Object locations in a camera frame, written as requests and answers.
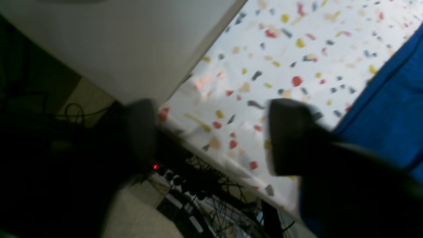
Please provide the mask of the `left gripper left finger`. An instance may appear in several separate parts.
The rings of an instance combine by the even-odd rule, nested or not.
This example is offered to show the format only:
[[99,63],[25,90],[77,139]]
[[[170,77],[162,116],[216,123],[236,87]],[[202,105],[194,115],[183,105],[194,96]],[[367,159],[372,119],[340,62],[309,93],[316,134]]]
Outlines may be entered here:
[[117,191],[148,172],[157,147],[157,107],[143,99],[88,139],[57,152],[1,143],[1,232],[17,238],[98,238]]

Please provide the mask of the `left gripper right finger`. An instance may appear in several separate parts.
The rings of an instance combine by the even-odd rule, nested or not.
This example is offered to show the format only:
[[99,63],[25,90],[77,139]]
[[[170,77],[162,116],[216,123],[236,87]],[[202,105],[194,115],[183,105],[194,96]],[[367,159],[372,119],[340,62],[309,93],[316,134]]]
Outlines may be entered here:
[[319,126],[299,101],[268,110],[271,168],[300,177],[299,212],[319,238],[421,238],[422,185]]

